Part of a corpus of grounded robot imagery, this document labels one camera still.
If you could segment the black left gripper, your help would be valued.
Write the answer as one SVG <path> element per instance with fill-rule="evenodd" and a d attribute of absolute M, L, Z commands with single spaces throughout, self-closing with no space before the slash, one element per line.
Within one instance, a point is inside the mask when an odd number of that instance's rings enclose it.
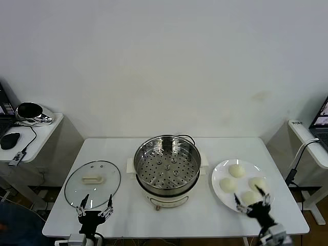
<path fill-rule="evenodd" d="M 81 224 L 80 234 L 95 235 L 97 227 L 106 222 L 113 214 L 112 194 L 109 197 L 107 207 L 102 211 L 85 211 L 85 207 L 89 198 L 89 194 L 81 201 L 79 206 L 76 206 L 78 221 Z"/>

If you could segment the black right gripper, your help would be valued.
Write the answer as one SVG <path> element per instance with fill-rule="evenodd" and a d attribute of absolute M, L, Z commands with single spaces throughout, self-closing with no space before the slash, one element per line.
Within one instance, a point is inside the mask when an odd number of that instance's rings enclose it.
<path fill-rule="evenodd" d="M 271 196 L 269 193 L 265 193 L 265 191 L 258 185 L 255 185 L 255 188 L 262 196 L 262 200 L 250 206 L 244 206 L 241 204 L 239 198 L 234 193 L 236 208 L 239 212 L 247 214 L 248 217 L 255 218 L 261 228 L 268 229 L 269 227 L 277 224 L 275 220 L 269 215 L 271 210 Z"/>

